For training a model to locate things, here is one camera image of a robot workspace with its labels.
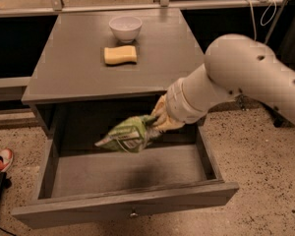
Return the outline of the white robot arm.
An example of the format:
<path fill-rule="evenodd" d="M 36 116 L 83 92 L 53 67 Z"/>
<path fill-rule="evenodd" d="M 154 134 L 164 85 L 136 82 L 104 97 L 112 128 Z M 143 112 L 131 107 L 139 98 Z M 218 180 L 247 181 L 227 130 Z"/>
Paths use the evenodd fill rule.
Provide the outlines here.
<path fill-rule="evenodd" d="M 226 34 L 206 50 L 204 63 L 178 79 L 152 110 L 153 128 L 175 130 L 206 116 L 215 105 L 246 95 L 295 125 L 295 71 L 266 45 Z"/>

